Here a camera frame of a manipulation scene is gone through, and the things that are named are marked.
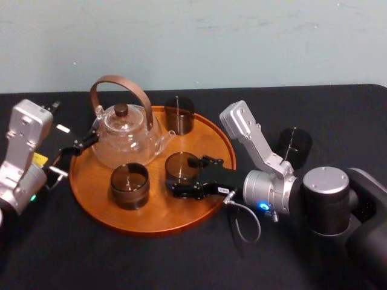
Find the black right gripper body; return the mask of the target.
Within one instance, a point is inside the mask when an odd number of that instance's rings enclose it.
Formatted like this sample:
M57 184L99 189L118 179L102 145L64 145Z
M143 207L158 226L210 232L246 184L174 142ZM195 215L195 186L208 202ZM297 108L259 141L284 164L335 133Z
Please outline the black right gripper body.
M242 196L247 170L227 169L223 166L207 166L198 175L196 187L204 196L227 196L231 191Z

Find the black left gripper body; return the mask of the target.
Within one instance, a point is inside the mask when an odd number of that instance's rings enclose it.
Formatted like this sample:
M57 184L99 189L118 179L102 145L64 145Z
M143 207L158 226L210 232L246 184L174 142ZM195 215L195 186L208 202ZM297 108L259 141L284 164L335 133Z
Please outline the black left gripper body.
M61 155L61 148L66 142L71 142L75 140L76 143L80 141L71 132L64 132L61 129L58 129L57 126L53 126L50 130L50 133L43 140L42 144L35 151L37 154L42 155L47 158L47 161L42 166L43 171L48 171L49 167L55 166L64 156Z

